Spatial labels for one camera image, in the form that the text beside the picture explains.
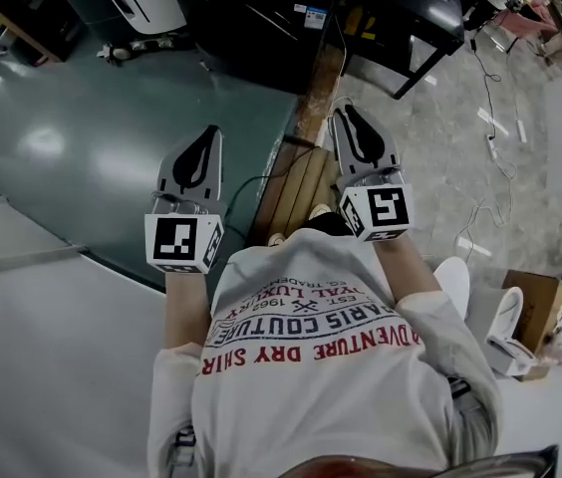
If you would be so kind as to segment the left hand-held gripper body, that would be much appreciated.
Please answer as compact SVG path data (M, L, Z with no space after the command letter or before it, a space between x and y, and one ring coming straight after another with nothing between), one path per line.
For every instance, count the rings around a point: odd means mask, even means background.
M144 216L146 262L164 273L207 274L225 234L225 205L164 191L152 199Z

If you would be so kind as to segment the printed cardboard box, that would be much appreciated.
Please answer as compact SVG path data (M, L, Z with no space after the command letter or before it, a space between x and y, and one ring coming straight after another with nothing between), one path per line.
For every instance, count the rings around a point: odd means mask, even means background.
M542 379L553 366L562 363L562 281L508 270L502 287L518 287L522 291L522 309L513 338L535 357L529 371L516 379Z

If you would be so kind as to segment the person's white printed shirt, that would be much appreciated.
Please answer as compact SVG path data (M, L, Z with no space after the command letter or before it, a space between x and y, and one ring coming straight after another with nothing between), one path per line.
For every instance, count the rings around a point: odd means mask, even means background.
M396 302L373 245L313 229L228 261L203 346L159 352L149 478L319 457L441 471L491 456L499 388L443 291Z

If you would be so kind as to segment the wooden plank platform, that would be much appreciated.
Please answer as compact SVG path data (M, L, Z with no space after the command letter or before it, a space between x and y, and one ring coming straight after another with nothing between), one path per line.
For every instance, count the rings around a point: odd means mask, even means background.
M343 51L327 45L318 57L314 77L301 96L264 182L246 244L264 245L276 233L289 236L320 203L333 205L337 177L334 153L318 144L326 115L340 81Z

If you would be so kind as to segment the person's left forearm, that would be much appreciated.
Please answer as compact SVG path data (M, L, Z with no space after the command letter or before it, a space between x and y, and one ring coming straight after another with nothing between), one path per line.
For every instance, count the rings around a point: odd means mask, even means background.
M205 276L199 273L166 273L163 347L203 346L210 322Z

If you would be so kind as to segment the white rounded appliance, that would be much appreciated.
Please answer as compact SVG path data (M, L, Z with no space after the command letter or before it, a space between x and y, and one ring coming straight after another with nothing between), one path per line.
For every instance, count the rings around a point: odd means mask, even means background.
M470 278L466 263L460 257L452 256L443 260L433 274L464 320L470 296Z

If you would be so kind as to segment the person's black trousers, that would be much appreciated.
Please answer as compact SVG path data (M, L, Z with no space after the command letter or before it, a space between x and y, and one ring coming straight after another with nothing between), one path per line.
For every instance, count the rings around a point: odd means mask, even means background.
M313 229L334 237L355 236L345 218L336 212L324 212L309 219L302 229Z

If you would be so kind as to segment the pink cloth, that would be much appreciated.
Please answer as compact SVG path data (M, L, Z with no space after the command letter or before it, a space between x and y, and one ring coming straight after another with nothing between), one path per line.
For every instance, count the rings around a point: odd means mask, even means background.
M543 0L524 1L519 12L506 9L493 22L519 38L542 34L549 39L559 32Z

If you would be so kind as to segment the person's right forearm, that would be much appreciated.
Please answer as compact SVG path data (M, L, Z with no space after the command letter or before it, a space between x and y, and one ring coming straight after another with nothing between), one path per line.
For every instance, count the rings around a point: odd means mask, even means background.
M406 235L373 243L396 302L407 296L440 291L432 270Z

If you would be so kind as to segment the person's eyeglasses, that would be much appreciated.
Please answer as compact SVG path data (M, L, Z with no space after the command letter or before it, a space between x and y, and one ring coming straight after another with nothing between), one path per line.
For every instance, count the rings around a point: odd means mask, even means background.
M495 455L461 464L431 478L555 478L559 446Z

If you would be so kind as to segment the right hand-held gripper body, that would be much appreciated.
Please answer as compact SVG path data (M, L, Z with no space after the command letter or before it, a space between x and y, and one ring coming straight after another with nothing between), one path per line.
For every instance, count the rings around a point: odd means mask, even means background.
M414 227L413 187L399 168L345 175L339 189L339 211L359 240L392 240Z

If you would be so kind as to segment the black metal table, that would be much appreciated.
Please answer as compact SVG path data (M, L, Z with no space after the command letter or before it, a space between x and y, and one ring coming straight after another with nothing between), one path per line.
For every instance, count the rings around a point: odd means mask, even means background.
M404 77L395 100L464 44L460 0L339 0L335 11L342 70L359 57Z

